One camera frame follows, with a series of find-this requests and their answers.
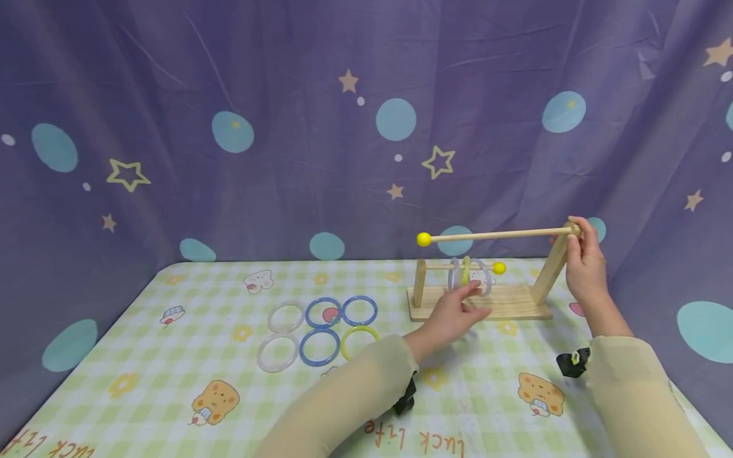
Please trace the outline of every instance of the clear ring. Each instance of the clear ring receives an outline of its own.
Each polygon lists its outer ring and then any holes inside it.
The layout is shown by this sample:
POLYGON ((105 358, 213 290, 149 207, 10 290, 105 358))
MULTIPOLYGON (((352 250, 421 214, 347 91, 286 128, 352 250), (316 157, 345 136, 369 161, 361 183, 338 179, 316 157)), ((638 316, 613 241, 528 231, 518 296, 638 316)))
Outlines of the clear ring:
POLYGON ((486 267, 486 264, 484 264, 484 262, 482 260, 480 260, 480 259, 474 259, 474 261, 476 261, 476 263, 479 265, 479 267, 481 268, 481 270, 483 270, 484 271, 484 274, 486 275, 486 291, 484 291, 481 294, 481 297, 482 298, 485 298, 491 292, 491 283, 492 283, 491 282, 491 274, 489 273, 489 270, 486 267))
POLYGON ((344 336, 341 339, 341 355, 346 361, 351 361, 351 356, 346 351, 346 339, 348 339, 351 334, 355 333, 358 330, 362 330, 364 332, 372 334, 372 337, 374 337, 375 341, 379 340, 379 335, 377 334, 377 331, 371 329, 369 326, 356 326, 355 328, 349 328, 349 330, 344 333, 344 336))
POLYGON ((298 329, 303 324, 303 320, 305 319, 305 316, 306 316, 306 311, 305 309, 303 309, 303 306, 301 304, 295 301, 292 301, 292 300, 280 302, 278 305, 274 306, 272 310, 270 310, 270 314, 268 315, 268 328, 270 328, 270 330, 273 331, 275 334, 292 333, 294 330, 298 329), (298 318, 298 321, 294 325, 290 326, 289 328, 287 326, 284 326, 282 328, 276 328, 275 325, 273 324, 273 317, 275 316, 275 312, 287 306, 297 307, 298 310, 301 311, 301 316, 300 318, 298 318))
POLYGON ((451 263, 453 264, 453 270, 448 271, 448 291, 452 292, 458 289, 460 286, 460 263, 458 262, 458 258, 452 258, 451 263))
POLYGON ((269 372, 271 374, 274 374, 276 372, 282 372, 285 369, 289 368, 290 365, 293 364, 296 359, 298 359, 298 346, 299 346, 298 339, 292 334, 273 334, 267 337, 262 342, 262 344, 259 346, 259 349, 257 349, 257 365, 263 371, 269 372), (265 347, 268 346, 270 342, 272 342, 275 339, 288 339, 295 345, 295 349, 293 350, 292 356, 290 357, 290 359, 285 361, 283 364, 279 366, 268 366, 267 364, 262 362, 262 352, 264 352, 265 347))

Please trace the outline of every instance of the beige sleeve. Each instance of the beige sleeve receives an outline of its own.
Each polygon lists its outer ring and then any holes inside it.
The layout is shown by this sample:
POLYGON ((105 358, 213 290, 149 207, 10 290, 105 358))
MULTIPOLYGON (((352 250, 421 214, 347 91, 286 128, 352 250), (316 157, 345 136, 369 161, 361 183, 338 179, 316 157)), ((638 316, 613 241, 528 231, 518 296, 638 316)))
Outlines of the beige sleeve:
POLYGON ((254 458, 326 458, 351 433, 389 410, 418 369, 401 336, 370 344, 293 402, 254 458))
POLYGON ((591 341, 588 387, 621 458, 707 457, 654 350, 632 337, 591 341))

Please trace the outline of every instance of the wooden base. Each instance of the wooden base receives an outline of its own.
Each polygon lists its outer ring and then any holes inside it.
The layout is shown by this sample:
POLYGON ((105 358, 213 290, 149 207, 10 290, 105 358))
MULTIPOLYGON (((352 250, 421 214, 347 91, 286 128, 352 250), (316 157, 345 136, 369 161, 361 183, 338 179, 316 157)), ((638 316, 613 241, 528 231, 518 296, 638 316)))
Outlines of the wooden base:
MULTIPOLYGON (((410 319, 425 321, 430 317, 435 304, 448 289, 445 287, 425 287, 422 293, 422 306, 413 305, 413 288, 408 288, 408 305, 410 319)), ((489 306, 493 309, 486 320, 549 320, 552 311, 542 302, 537 305, 530 294, 530 286, 526 284, 495 284, 488 297, 473 296, 463 301, 474 307, 489 306)))

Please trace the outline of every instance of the black wrist strap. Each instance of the black wrist strap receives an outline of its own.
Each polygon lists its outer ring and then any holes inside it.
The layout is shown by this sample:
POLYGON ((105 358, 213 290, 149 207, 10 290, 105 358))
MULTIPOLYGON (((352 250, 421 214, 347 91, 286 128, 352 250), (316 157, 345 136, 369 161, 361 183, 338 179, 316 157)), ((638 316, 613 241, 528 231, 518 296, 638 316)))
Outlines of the black wrist strap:
POLYGON ((399 401, 392 406, 397 416, 400 416, 415 407, 415 398, 413 397, 415 393, 417 393, 417 387, 415 386, 415 374, 417 374, 417 372, 413 372, 413 376, 410 378, 410 383, 408 384, 408 389, 405 390, 405 395, 399 398, 399 401))

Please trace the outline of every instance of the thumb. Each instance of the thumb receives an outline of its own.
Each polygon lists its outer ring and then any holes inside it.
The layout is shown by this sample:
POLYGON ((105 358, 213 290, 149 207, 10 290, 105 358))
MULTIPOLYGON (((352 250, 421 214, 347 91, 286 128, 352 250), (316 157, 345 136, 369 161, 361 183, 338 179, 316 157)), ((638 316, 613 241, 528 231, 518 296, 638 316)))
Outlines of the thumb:
POLYGON ((493 310, 490 307, 477 307, 471 310, 468 315, 471 317, 471 326, 491 315, 493 310))
POLYGON ((581 262, 581 243, 574 235, 567 236, 567 263, 569 265, 578 265, 581 262))

